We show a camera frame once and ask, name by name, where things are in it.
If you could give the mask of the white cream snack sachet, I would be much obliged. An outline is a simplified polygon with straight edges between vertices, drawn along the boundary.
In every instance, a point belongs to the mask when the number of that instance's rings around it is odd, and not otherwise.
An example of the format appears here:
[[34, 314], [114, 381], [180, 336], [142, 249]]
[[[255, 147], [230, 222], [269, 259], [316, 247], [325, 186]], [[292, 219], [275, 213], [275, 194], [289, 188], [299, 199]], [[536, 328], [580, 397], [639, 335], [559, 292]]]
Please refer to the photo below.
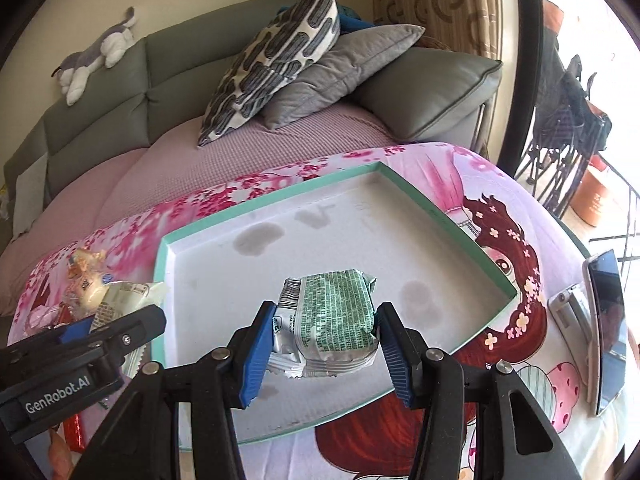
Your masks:
[[[143, 307], [160, 307], [164, 300], [166, 286], [164, 282], [135, 283], [111, 282], [99, 307], [94, 312], [90, 333], [111, 323], [122, 316], [140, 310]], [[120, 374], [132, 379], [140, 370], [145, 346], [134, 350], [122, 359]]]

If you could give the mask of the red small snack pack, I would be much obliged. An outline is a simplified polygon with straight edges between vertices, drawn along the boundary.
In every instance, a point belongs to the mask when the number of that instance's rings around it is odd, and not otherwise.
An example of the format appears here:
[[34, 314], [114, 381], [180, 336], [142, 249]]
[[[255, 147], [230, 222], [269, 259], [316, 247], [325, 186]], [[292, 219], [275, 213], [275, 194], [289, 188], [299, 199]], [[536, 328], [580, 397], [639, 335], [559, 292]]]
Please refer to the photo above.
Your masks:
[[[58, 304], [58, 325], [68, 325], [75, 322], [70, 306], [64, 301]], [[82, 429], [81, 417], [79, 414], [73, 414], [70, 418], [63, 422], [65, 442], [72, 452], [82, 453], [86, 449], [85, 431]]]

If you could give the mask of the clear pack yellow bun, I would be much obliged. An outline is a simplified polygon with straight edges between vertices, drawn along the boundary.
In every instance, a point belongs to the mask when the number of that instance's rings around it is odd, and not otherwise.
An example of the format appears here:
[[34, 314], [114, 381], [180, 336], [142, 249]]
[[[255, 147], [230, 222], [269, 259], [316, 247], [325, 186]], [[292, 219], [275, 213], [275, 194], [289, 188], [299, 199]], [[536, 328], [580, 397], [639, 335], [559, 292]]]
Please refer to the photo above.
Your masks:
[[74, 320], [93, 315], [102, 302], [113, 275], [106, 266], [106, 251], [76, 249], [67, 260], [64, 304]]

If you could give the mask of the green white snack pack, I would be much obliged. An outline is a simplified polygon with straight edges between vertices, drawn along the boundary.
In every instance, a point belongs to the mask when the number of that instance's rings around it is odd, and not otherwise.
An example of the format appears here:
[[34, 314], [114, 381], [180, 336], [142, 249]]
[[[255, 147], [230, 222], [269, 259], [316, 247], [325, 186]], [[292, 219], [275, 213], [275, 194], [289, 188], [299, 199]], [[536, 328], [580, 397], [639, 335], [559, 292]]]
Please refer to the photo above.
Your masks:
[[376, 278], [356, 269], [287, 278], [273, 317], [268, 370], [286, 378], [337, 377], [378, 352]]

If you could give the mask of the teal cardboard tray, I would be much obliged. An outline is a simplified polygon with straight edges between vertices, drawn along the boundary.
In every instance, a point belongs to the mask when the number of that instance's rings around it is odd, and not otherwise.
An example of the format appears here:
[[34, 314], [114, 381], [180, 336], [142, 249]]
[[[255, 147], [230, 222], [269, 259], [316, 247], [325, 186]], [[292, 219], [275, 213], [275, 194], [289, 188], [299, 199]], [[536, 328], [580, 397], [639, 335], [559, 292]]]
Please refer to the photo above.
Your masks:
[[151, 356], [190, 364], [226, 344], [265, 301], [270, 369], [233, 415], [242, 443], [337, 419], [392, 390], [375, 311], [389, 302], [455, 352], [513, 307], [518, 290], [470, 234], [386, 165], [328, 174], [166, 235], [154, 278], [167, 325]]

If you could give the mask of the pink sofa cover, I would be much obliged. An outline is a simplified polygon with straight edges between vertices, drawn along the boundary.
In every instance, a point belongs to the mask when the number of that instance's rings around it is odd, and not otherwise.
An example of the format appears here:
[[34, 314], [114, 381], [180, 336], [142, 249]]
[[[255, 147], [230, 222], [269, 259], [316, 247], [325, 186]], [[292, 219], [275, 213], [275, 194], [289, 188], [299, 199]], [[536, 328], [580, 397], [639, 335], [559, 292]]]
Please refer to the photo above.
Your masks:
[[14, 313], [38, 261], [93, 231], [194, 191], [322, 156], [392, 144], [384, 124], [337, 103], [278, 130], [258, 120], [200, 148], [198, 118], [87, 171], [63, 188], [32, 229], [1, 256], [1, 312]]

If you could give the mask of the pink cartoon tablecloth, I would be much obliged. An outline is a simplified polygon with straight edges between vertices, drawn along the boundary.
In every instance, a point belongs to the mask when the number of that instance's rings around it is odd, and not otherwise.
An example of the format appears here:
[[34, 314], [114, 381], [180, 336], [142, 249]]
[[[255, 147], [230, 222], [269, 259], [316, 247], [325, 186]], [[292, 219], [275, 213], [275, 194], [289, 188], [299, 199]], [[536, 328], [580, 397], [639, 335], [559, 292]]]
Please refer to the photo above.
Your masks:
[[[593, 416], [577, 361], [548, 299], [582, 278], [584, 258], [537, 202], [494, 165], [446, 143], [386, 146], [262, 171], [116, 216], [29, 263], [9, 344], [72, 320], [72, 263], [101, 256], [116, 282], [166, 283], [168, 368], [197, 361], [280, 304], [288, 278], [375, 278], [375, 310], [391, 302], [430, 347], [465, 365], [500, 360], [540, 405], [583, 479], [601, 479], [623, 446], [624, 396]], [[233, 410], [247, 479], [407, 479], [424, 411], [405, 408], [382, 348], [335, 377], [265, 373]]]

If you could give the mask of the orange bucket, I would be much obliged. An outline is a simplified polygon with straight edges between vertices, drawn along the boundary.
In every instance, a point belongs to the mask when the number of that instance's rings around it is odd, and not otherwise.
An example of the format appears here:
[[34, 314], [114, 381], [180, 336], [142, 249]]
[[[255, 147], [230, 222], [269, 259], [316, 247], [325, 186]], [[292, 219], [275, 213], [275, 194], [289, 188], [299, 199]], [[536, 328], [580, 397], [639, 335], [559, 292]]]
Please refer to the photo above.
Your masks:
[[570, 201], [570, 206], [578, 218], [594, 228], [600, 223], [603, 205], [608, 197], [608, 186], [605, 182], [606, 168], [608, 166], [601, 157], [593, 155]]

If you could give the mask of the grey green sofa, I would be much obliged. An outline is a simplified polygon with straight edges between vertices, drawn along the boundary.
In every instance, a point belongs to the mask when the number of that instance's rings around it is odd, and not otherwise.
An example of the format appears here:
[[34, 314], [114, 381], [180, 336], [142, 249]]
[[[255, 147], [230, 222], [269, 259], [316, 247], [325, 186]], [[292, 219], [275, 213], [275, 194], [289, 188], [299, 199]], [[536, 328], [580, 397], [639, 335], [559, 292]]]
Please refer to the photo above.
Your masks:
[[197, 119], [198, 144], [223, 176], [294, 148], [335, 142], [328, 111], [349, 101], [399, 143], [470, 148], [502, 65], [435, 46], [422, 27], [373, 25], [336, 0], [250, 0], [142, 39], [128, 9], [85, 49], [62, 59], [62, 96], [4, 166], [2, 234], [15, 240], [92, 168], [155, 144]]

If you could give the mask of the grey white plush dog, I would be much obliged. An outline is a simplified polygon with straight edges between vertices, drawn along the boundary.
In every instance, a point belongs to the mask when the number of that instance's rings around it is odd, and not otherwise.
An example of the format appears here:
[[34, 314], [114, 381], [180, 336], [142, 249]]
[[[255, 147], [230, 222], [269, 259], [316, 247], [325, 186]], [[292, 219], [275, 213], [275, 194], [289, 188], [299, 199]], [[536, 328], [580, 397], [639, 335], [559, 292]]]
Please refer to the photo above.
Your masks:
[[114, 67], [134, 46], [131, 29], [136, 21], [136, 10], [130, 6], [122, 21], [102, 32], [87, 49], [67, 55], [58, 64], [51, 77], [58, 81], [67, 106], [81, 99], [93, 73], [101, 67]]

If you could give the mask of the folded black chair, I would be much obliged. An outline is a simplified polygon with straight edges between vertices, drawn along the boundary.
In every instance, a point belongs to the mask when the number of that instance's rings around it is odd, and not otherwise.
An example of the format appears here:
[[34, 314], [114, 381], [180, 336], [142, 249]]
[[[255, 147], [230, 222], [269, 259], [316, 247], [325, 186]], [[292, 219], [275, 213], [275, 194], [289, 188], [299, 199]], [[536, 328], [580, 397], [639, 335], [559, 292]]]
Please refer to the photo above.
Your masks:
[[593, 156], [605, 149], [611, 119], [591, 104], [594, 77], [582, 78], [582, 59], [564, 64], [558, 33], [542, 32], [540, 72], [530, 139], [516, 176], [555, 217], [565, 214]]

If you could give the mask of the black white patterned pillow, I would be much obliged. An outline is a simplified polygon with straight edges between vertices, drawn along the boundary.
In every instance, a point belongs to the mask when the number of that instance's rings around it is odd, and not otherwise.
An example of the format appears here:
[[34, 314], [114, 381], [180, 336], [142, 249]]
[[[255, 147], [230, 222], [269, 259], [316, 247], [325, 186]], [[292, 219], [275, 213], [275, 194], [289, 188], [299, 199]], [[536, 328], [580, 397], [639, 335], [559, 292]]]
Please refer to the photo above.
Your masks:
[[312, 1], [314, 8], [305, 24], [313, 28], [321, 24], [313, 37], [269, 23], [235, 58], [206, 107], [198, 137], [200, 148], [245, 125], [279, 90], [334, 46], [340, 34], [329, 34], [329, 15], [337, 24], [336, 0]]

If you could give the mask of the grey pillow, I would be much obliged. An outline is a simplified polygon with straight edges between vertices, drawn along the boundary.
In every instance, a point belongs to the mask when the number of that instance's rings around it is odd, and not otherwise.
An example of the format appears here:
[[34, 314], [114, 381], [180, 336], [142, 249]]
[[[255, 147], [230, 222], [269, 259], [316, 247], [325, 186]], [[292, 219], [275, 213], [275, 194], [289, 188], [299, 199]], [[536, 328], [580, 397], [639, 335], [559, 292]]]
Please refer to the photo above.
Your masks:
[[279, 90], [262, 108], [262, 122], [277, 130], [320, 112], [395, 61], [423, 36], [413, 24], [382, 25], [349, 32], [317, 63]]

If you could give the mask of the blue cloth behind pillows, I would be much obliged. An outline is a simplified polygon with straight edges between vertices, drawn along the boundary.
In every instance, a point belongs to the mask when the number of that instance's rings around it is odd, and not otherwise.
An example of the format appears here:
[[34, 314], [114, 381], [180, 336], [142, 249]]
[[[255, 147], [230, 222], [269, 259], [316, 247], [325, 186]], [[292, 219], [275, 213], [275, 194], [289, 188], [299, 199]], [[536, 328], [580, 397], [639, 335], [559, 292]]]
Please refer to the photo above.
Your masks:
[[[317, 27], [313, 28], [305, 24], [307, 15], [314, 8], [312, 0], [300, 0], [292, 6], [282, 6], [274, 19], [270, 22], [270, 26], [287, 30], [288, 32], [298, 32], [301, 30], [309, 37], [313, 37], [321, 28], [321, 24], [317, 23]], [[347, 6], [337, 6], [337, 24], [334, 24], [332, 15], [329, 15], [329, 34], [337, 32], [341, 34], [345, 29], [346, 34], [356, 32], [357, 30], [373, 27], [370, 22], [363, 21], [362, 18], [351, 8]]]

